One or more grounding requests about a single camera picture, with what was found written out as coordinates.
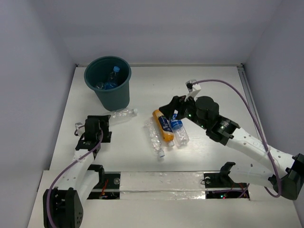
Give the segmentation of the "blue label bottle white cap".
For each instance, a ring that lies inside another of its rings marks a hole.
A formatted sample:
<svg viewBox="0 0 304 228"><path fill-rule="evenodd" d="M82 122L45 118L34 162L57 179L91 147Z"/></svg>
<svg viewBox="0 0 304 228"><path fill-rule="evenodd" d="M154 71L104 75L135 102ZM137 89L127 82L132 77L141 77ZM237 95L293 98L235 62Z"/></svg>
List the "blue label bottle white cap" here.
<svg viewBox="0 0 304 228"><path fill-rule="evenodd" d="M179 146L187 145L189 142L189 136L181 120L177 119L177 114L174 113L170 119L171 129L174 133L174 137Z"/></svg>

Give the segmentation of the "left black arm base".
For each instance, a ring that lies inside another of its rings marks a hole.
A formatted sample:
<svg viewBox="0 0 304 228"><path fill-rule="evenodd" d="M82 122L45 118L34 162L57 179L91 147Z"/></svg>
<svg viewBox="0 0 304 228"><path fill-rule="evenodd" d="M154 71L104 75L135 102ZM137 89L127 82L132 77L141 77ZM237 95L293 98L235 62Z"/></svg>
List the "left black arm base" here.
<svg viewBox="0 0 304 228"><path fill-rule="evenodd" d="M87 200L119 200L120 199L120 172L106 172L104 181L98 183L89 193Z"/></svg>

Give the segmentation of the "clear bottle white cap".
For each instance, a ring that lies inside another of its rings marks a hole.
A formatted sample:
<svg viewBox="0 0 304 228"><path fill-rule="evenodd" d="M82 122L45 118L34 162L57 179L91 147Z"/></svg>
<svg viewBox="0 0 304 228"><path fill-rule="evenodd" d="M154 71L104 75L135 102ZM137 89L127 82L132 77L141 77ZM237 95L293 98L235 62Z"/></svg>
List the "clear bottle white cap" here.
<svg viewBox="0 0 304 228"><path fill-rule="evenodd" d="M106 84L104 82L98 82L95 87L100 90L105 90Z"/></svg>

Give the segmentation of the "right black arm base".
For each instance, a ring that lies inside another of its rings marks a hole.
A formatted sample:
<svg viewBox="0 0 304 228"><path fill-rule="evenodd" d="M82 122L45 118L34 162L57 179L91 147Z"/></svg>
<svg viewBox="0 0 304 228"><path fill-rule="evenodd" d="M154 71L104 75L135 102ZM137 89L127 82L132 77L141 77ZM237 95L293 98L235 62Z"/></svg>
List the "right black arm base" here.
<svg viewBox="0 0 304 228"><path fill-rule="evenodd" d="M235 165L234 162L226 162L219 171L203 174L200 183L205 186L206 199L250 199L248 184L234 182L229 177Z"/></svg>

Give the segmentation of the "clear bottle blue label cap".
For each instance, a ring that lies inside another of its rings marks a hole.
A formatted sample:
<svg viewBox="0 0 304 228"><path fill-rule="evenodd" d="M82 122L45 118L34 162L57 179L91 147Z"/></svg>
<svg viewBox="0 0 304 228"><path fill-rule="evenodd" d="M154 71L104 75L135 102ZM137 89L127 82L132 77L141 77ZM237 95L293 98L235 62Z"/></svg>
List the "clear bottle blue label cap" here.
<svg viewBox="0 0 304 228"><path fill-rule="evenodd" d="M120 68L118 66L114 66L112 72L108 76L107 81L104 83L104 90L110 90L118 87L118 74L120 72Z"/></svg>

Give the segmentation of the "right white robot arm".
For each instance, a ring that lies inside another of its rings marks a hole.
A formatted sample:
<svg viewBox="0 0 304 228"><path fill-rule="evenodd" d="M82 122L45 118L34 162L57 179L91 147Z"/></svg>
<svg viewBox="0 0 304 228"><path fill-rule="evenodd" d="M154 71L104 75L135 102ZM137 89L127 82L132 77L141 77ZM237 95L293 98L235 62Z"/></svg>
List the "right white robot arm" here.
<svg viewBox="0 0 304 228"><path fill-rule="evenodd" d="M213 141L237 150L263 166L257 173L237 170L234 162L226 162L218 175L223 186L230 186L238 179L263 187L272 188L289 200L296 200L304 184L304 156L284 153L271 146L264 146L238 123L220 115L219 105L211 97L197 99L174 96L169 104L159 110L167 119L177 114L177 119L187 118L206 131Z"/></svg>

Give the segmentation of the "small clear bottle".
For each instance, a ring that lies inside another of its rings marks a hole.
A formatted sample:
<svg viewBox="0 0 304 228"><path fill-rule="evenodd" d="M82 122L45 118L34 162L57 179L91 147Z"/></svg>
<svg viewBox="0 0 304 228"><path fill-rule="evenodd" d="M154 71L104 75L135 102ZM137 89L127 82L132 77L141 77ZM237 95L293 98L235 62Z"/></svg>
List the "small clear bottle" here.
<svg viewBox="0 0 304 228"><path fill-rule="evenodd" d="M130 121L132 118L136 117L138 110L136 108L125 108L117 110L110 113L109 124L117 125Z"/></svg>

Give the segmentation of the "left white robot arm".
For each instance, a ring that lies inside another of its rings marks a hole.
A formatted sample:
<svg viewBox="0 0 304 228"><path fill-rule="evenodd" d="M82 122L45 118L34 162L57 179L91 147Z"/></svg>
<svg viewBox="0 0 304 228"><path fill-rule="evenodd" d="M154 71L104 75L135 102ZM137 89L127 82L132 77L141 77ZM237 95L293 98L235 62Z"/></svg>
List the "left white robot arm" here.
<svg viewBox="0 0 304 228"><path fill-rule="evenodd" d="M46 228L78 228L84 218L83 204L94 187L105 183L102 165L94 165L102 143L110 143L110 115L89 115L76 123L79 137L71 163L43 194L43 223Z"/></svg>

